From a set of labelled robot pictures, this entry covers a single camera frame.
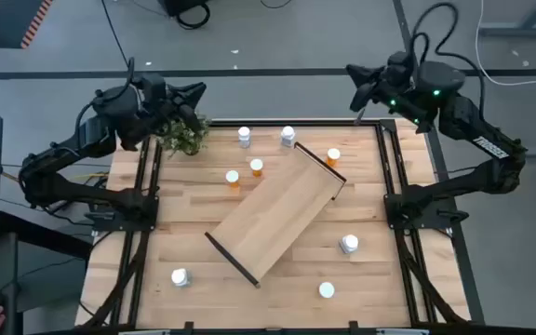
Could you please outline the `black floor device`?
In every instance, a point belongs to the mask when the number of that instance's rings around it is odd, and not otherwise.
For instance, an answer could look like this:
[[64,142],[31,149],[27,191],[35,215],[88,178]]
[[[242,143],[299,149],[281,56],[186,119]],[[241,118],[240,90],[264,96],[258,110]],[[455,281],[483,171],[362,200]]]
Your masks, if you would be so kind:
[[[208,0],[156,0],[170,18],[175,18],[177,23],[185,30],[197,30],[206,25],[210,19]],[[205,11],[205,17],[197,23],[188,23],[181,18],[181,14],[194,7],[201,7]]]

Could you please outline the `green potted plant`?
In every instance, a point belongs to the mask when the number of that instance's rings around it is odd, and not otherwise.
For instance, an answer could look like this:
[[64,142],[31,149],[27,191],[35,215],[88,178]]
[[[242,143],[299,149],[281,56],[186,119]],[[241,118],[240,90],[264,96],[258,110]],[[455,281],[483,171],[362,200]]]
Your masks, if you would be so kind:
[[182,152],[187,155],[196,155],[205,147],[205,138],[209,132],[211,120],[199,114],[200,130],[191,130],[180,119],[171,120],[155,133],[164,150],[173,153]]

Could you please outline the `grey metal stand foot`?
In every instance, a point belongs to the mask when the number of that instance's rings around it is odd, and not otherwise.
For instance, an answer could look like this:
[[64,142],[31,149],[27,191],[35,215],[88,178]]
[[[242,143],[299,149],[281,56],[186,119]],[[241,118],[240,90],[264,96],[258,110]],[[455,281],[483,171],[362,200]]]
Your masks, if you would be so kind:
[[481,0],[476,32],[482,36],[536,37],[536,6],[516,23],[483,22],[485,1]]

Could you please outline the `black aluminium table frame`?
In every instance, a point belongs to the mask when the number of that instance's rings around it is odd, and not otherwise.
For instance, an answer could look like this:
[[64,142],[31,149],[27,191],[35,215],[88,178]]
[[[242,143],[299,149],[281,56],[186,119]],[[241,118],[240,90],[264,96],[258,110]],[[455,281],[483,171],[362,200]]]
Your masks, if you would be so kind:
[[[141,286],[137,326],[177,334],[315,335],[363,334],[410,323],[393,231],[385,217],[385,171],[377,135],[384,136],[390,164],[402,160],[411,183],[436,181],[441,150],[412,124],[400,119],[296,120],[298,139],[317,155],[331,147],[342,157],[336,169],[346,184],[254,288],[209,243],[214,229],[258,184],[248,162],[260,158],[266,174],[287,154],[279,139],[281,120],[248,120],[251,145],[236,141],[238,123],[214,123],[197,155],[168,154],[160,174],[159,221],[152,232]],[[225,173],[236,170],[239,185]],[[339,240],[359,239],[345,254]],[[175,269],[190,275],[187,287],[171,282]],[[318,287],[331,282],[335,294],[322,298]]]

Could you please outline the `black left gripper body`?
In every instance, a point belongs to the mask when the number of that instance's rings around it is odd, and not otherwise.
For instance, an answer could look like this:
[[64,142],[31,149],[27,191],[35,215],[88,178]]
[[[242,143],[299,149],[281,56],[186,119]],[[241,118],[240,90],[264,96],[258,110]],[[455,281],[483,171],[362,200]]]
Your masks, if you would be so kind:
[[145,126],[169,126],[179,110],[167,91],[167,85],[160,74],[143,74],[140,77],[143,92],[140,120]]

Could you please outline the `wooden tray with black ends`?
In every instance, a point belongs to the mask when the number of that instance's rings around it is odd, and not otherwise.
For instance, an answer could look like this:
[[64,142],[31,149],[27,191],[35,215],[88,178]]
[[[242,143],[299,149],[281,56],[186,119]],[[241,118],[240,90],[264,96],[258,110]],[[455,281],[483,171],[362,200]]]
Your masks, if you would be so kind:
[[278,169],[205,236],[259,288],[261,279],[345,183],[341,173],[297,141]]

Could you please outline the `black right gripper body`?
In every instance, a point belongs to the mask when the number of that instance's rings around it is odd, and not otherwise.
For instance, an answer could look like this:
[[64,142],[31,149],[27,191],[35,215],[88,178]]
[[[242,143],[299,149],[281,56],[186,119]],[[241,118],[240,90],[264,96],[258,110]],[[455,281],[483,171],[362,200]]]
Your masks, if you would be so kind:
[[410,100],[411,76],[414,70],[413,57],[405,51],[397,51],[381,67],[382,84],[380,102],[390,109],[416,110]]

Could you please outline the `black desk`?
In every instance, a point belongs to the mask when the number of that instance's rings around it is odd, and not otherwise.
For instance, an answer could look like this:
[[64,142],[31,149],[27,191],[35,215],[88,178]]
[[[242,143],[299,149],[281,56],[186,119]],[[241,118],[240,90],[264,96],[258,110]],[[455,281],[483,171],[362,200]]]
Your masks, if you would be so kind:
[[5,323],[0,335],[20,335],[18,311],[20,275],[18,274],[19,243],[87,260],[91,245],[81,239],[26,221],[4,211],[0,212],[0,305]]

